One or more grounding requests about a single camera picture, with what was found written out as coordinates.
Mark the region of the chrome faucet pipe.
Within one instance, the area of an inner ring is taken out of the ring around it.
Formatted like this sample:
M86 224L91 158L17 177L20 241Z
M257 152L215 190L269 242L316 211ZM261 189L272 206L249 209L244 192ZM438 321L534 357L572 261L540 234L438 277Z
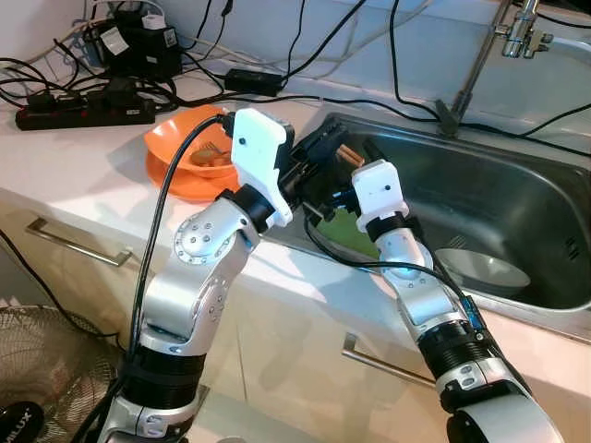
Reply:
M451 107L444 105L443 101L434 101L436 110L440 113L439 130L441 135L455 137L457 132L459 132L459 124L462 122L462 118L464 118L464 114L467 113L470 102L473 100L473 92L476 89L478 77L480 77L482 70L484 70L489 57L493 54L494 48L497 48L499 37L506 39L506 42L500 46L503 56L518 56L520 54L519 42L514 40L514 29L516 25L503 24L503 21L508 16L508 12L510 12L510 8L513 6L513 1L499 1L497 12L494 13L488 25L484 42L478 48L473 64L467 73L467 78L465 78L464 85L456 93Z

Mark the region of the chrome faucet valve fitting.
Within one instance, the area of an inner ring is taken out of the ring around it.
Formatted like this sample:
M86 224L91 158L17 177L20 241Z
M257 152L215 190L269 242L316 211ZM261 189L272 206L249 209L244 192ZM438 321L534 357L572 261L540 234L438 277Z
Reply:
M521 5L510 21L506 22L508 9L520 1ZM541 0L501 0L500 11L494 22L493 32L505 39L501 54L508 58L535 58L540 52L547 52L554 42L552 34L537 32L535 25L539 13L537 6Z

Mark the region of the small black power adapter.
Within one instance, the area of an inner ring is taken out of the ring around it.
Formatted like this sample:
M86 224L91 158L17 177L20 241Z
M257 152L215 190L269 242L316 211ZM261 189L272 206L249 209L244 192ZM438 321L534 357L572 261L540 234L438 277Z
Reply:
M275 97L282 91L284 80L278 73L233 68L224 73L223 84L229 91Z

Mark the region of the green plate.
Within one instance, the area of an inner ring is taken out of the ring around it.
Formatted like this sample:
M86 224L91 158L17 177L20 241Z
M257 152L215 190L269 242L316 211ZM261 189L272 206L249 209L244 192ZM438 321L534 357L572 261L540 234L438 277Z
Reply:
M314 229L342 252L349 250L359 257L379 257L379 250L368 239L368 234L357 228L357 215L349 210L334 210L330 219L325 218L314 223Z

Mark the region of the grey bowl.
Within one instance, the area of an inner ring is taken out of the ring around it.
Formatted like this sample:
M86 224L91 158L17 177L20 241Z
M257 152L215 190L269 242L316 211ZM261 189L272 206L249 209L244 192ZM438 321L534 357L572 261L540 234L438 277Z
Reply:
M513 263L476 250L440 248L434 255L452 279L467 290L511 298L532 283L526 271Z

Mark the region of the stainless steel sink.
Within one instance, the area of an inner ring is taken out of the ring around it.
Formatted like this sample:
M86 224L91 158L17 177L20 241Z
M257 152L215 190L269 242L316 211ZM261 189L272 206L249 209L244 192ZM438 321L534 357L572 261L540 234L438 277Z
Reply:
M354 115L328 114L316 129L326 123L343 123L345 145L367 161L396 166L430 249L474 250L526 271L526 290L499 299L553 311L591 303L591 181L582 166Z

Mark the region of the black power strip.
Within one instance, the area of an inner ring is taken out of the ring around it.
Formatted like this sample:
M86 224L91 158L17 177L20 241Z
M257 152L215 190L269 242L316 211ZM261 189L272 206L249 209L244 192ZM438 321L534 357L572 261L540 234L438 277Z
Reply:
M14 124L24 131L132 126L152 124L156 114L156 102L139 96L113 98L101 91L54 96L43 91L32 94L24 109L14 114Z

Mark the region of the brown wooden stick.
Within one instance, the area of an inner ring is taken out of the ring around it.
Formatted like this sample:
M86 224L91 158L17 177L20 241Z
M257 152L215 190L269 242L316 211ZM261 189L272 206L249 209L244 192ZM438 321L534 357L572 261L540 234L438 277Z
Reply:
M349 164L352 169L358 169L360 166L366 164L366 159L360 156L357 151L352 150L345 144L339 145L336 151L336 157L339 161Z

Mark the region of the orange plastic bowl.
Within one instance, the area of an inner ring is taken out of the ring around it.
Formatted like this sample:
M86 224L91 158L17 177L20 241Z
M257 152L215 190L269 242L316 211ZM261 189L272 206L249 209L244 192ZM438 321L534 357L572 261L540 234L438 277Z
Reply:
M180 148L180 144L185 140L191 131L195 129L199 123L207 121L208 118L215 117L215 115L228 115L228 111L223 107L216 105L201 105L199 107L191 107L191 109L182 111L182 113L174 114L173 117L161 122L158 126L153 127L151 131L144 135L144 143L147 145L148 151L156 159L164 161L166 164L170 163L175 156L175 152ZM188 156L190 148L197 148L202 142L212 142L220 145L223 150L232 151L231 139L220 124L208 127L199 134L194 142L189 145L186 150L186 155L178 164L178 169L182 172L189 172L197 174L203 178L220 178L228 176L231 172L236 172L234 165L225 166L224 169L214 169L211 172L196 172L196 170L189 164Z

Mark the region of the black charger box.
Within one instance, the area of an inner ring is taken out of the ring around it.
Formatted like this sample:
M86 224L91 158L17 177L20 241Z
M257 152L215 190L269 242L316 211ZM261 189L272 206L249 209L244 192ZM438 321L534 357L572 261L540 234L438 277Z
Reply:
M151 79L181 75L182 48L175 27L160 14L123 14L83 33L107 75Z

